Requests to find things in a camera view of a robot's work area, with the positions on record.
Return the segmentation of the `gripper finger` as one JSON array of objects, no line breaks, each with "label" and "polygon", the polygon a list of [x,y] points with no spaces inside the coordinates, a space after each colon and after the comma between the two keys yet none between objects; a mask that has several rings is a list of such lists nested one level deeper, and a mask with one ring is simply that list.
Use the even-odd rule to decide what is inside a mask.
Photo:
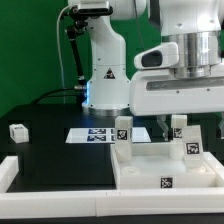
[{"label": "gripper finger", "polygon": [[158,115],[157,116],[157,123],[163,131],[163,138],[165,141],[169,140],[169,127],[166,123],[166,116],[165,115]]},{"label": "gripper finger", "polygon": [[221,121],[219,123],[220,138],[224,139],[224,112],[221,113]]}]

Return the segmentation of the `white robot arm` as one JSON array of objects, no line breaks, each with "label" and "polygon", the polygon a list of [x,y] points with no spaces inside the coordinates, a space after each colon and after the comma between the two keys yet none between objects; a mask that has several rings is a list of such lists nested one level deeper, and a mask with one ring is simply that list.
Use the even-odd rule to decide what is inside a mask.
[{"label": "white robot arm", "polygon": [[[224,0],[68,0],[75,27],[86,28],[93,73],[82,103],[87,113],[136,116],[224,112],[224,58],[220,50]],[[127,79],[125,41],[112,19],[148,13],[161,43],[134,57]]]}]

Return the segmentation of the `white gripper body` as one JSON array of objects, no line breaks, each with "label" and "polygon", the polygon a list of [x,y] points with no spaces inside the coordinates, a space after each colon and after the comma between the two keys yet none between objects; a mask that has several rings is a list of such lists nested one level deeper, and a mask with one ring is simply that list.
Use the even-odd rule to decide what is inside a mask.
[{"label": "white gripper body", "polygon": [[129,103],[135,116],[223,112],[224,68],[192,79],[176,79],[173,69],[138,71],[131,80]]}]

